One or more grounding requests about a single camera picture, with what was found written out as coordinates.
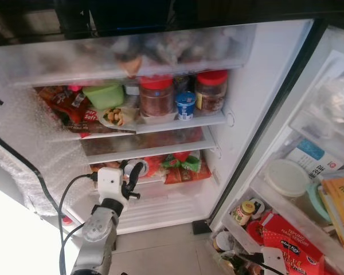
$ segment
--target yogurt cup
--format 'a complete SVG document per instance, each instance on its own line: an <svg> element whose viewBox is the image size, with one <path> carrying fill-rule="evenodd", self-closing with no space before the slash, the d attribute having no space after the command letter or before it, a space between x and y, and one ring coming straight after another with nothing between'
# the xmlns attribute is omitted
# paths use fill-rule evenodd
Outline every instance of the yogurt cup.
<svg viewBox="0 0 344 275"><path fill-rule="evenodd" d="M190 120L193 118L196 96L194 93L180 93L176 97L178 119Z"/></svg>

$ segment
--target red-capped jar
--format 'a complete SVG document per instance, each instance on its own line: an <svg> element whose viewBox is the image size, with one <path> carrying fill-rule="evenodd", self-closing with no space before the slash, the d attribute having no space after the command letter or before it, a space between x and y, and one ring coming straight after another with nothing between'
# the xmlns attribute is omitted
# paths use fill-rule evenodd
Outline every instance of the red-capped jar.
<svg viewBox="0 0 344 275"><path fill-rule="evenodd" d="M146 116L172 113L174 104L173 79L170 76L140 78L140 111Z"/></svg>
<svg viewBox="0 0 344 275"><path fill-rule="evenodd" d="M222 109L227 92L227 78L227 70L203 72L197 75L196 108L204 115L213 115Z"/></svg>

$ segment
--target round white lid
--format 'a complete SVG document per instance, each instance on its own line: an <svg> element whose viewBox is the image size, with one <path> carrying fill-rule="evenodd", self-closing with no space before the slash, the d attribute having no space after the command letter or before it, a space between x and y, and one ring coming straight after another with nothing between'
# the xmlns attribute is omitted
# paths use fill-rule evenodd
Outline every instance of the round white lid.
<svg viewBox="0 0 344 275"><path fill-rule="evenodd" d="M229 232L223 231L218 233L216 236L217 246L223 251L229 251L233 249L233 244L230 241L231 234Z"/></svg>
<svg viewBox="0 0 344 275"><path fill-rule="evenodd" d="M311 183L306 171L287 159L276 159L265 169L265 180L281 195L300 197Z"/></svg>

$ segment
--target teal container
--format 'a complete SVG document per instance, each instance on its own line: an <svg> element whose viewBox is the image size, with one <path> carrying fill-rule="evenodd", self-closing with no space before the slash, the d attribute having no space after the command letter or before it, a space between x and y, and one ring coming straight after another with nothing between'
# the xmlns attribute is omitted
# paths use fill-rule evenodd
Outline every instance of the teal container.
<svg viewBox="0 0 344 275"><path fill-rule="evenodd" d="M97 109L117 107L124 102L124 90L119 83L86 87L83 93Z"/></svg>

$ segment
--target black cable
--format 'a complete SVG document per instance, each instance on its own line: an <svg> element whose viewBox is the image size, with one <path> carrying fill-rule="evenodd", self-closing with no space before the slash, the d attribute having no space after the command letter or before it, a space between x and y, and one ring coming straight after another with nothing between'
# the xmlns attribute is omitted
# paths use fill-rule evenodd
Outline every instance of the black cable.
<svg viewBox="0 0 344 275"><path fill-rule="evenodd" d="M80 178L90 178L92 174L85 174L85 175L79 175L73 178L67 187L64 190L64 193L62 194L60 204L58 205L58 215L57 215L57 220L58 220L58 229L60 231L60 238L61 238L61 246L64 244L64 236L62 232L62 216L61 216L61 209L62 209L62 204L64 203L65 196L67 195L71 185L74 184L75 181L77 181ZM66 270L65 270L65 256L63 253L60 252L60 275L66 275Z"/></svg>
<svg viewBox="0 0 344 275"><path fill-rule="evenodd" d="M77 232L79 229L81 229L84 226L84 224L82 223L80 226L78 226L77 228L73 229L68 235L67 237L64 239L64 242L61 244L61 250L60 250L60 257L58 259L58 265L60 266L60 268L65 268L65 262L62 262L62 259L65 258L65 245L67 243L67 241L70 239L70 237Z"/></svg>
<svg viewBox="0 0 344 275"><path fill-rule="evenodd" d="M0 146L3 147L6 151L11 153L13 156L15 156L19 161L21 161L25 166L27 166L32 172L37 176L38 180L40 181L42 191L44 192L45 196L49 200L49 202L52 204L53 208L55 208L56 212L58 213L58 206L55 202L55 200L52 198L50 192L47 189L46 183L44 181L44 178L41 174L41 172L33 165L29 160L24 158L21 154L19 154L16 150L14 150L11 146L9 146L6 142L4 142L0 138Z"/></svg>

